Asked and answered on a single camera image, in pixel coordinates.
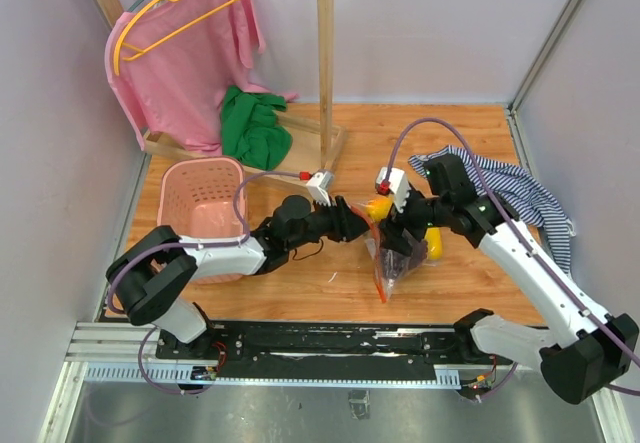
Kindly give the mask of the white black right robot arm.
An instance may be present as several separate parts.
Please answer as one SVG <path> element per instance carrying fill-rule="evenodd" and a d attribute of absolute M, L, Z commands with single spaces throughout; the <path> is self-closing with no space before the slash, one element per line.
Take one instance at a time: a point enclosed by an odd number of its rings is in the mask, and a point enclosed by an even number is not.
<path fill-rule="evenodd" d="M 404 171 L 380 169 L 376 190 L 392 201 L 380 223 L 384 246 L 407 255 L 410 246 L 404 237 L 419 239 L 430 227 L 448 228 L 498 264 L 546 324 L 533 328 L 477 309 L 454 325 L 455 355 L 466 363 L 494 355 L 537 370 L 570 404 L 624 375 L 637 358 L 639 326 L 633 318 L 626 313 L 614 316 L 586 295 L 505 200 L 477 194 L 459 157 L 437 157 L 426 170 L 431 197 L 416 190 Z"/>

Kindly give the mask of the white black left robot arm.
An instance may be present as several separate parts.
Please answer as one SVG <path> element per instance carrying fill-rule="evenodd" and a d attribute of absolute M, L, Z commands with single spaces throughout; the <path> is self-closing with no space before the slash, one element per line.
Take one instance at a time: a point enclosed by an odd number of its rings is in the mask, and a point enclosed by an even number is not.
<path fill-rule="evenodd" d="M 179 341 L 190 357 L 207 356 L 214 334 L 194 303 L 181 298 L 193 280 L 262 275 L 289 261 L 299 247 L 351 242 L 369 230 L 361 213 L 337 196 L 328 205 L 303 196 L 285 198 L 249 235 L 202 239 L 178 235 L 171 226 L 154 228 L 106 270 L 107 301 L 117 299 L 133 326 L 152 324 Z"/>

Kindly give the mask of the clear zip top bag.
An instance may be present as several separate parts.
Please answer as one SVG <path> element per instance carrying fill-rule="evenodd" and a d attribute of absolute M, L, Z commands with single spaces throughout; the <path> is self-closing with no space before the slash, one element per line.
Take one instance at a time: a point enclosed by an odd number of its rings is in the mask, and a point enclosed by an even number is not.
<path fill-rule="evenodd" d="M 390 197 L 377 197 L 366 204 L 350 207 L 368 225 L 365 245 L 373 260 L 373 281 L 382 303 L 388 302 L 396 284 L 409 273 L 442 256 L 441 233 L 436 228 L 429 228 L 421 240 L 416 240 L 407 231 L 402 233 L 401 241 L 408 243 L 411 250 L 409 256 L 391 249 L 391 238 L 383 235 L 382 220 L 392 208 Z"/>

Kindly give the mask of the orange yellow fake mango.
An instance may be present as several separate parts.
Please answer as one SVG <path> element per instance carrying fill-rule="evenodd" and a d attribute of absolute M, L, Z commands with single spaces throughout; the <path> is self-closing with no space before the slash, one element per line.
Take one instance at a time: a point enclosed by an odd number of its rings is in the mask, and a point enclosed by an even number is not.
<path fill-rule="evenodd" d="M 374 223 L 379 223 L 388 216 L 392 206 L 392 198 L 388 196 L 377 196 L 364 205 L 364 210 Z"/>

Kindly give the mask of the yellow fake lemon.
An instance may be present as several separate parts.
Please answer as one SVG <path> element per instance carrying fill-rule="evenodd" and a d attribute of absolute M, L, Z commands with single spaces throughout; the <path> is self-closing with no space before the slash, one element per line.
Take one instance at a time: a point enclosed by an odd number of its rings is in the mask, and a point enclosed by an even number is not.
<path fill-rule="evenodd" d="M 425 233 L 424 241 L 427 245 L 427 258 L 432 261 L 440 260 L 443 256 L 443 243 L 440 229 L 437 227 L 429 227 Z"/>

